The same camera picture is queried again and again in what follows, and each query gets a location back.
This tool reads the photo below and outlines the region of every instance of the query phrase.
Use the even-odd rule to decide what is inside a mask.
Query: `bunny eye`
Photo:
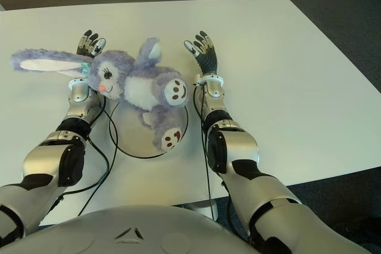
[[[113,74],[110,72],[110,70],[109,69],[107,69],[107,68],[104,68],[103,69],[103,72],[104,72],[104,78],[106,79],[106,80],[109,80],[112,76],[113,76]]]

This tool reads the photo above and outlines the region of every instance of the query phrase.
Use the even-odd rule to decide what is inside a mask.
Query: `paw print pad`
[[[181,140],[182,134],[179,128],[167,130],[161,138],[161,148],[163,151],[173,149]]]
[[[165,99],[171,106],[178,106],[186,100],[186,85],[180,79],[170,81],[164,89]]]

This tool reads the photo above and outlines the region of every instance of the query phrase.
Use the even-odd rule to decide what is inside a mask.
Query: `bunny ear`
[[[148,38],[140,47],[135,66],[150,68],[161,61],[161,46],[159,38]]]
[[[44,49],[26,49],[11,57],[16,71],[56,71],[73,77],[83,77],[91,62],[86,56]]]

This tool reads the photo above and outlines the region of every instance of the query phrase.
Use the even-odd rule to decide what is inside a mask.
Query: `stuffed bunny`
[[[136,59],[124,51],[106,51],[93,59],[67,52],[26,49],[12,56],[11,65],[18,71],[56,71],[87,77],[92,89],[139,108],[142,124],[155,131],[153,144],[168,151],[185,130],[174,109],[186,105],[188,88],[176,70],[156,67],[160,61],[159,40],[149,38]]]

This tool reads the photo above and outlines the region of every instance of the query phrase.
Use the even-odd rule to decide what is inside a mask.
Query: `round platform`
[[[184,121],[182,125],[188,126],[188,111],[186,108],[179,108],[177,112],[180,112],[180,118]],[[142,124],[139,109],[128,102],[120,102],[111,113],[111,118],[117,127],[118,149],[120,151],[139,159],[151,159],[165,154],[163,150],[159,150],[152,144],[154,131]],[[111,127],[111,123],[109,123],[109,131],[115,144],[115,131]]]

